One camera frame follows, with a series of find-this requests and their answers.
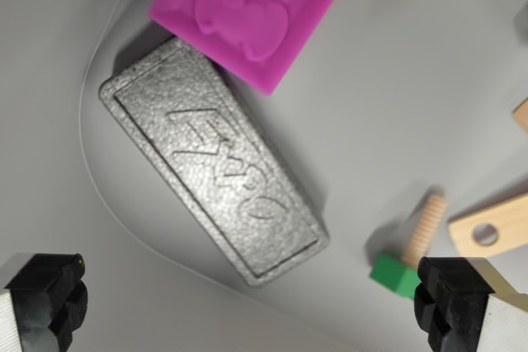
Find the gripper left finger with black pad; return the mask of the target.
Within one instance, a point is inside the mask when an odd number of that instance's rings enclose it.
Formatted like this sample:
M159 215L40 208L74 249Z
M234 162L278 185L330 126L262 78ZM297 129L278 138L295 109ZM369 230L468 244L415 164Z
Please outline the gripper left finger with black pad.
M66 351L87 313L80 254L18 253L1 266L1 350Z

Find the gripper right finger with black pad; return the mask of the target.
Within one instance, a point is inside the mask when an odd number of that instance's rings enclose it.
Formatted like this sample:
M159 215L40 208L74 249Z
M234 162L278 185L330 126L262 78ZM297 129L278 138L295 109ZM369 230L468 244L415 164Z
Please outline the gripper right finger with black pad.
M433 351L526 351L527 295L484 258L423 257L414 313Z

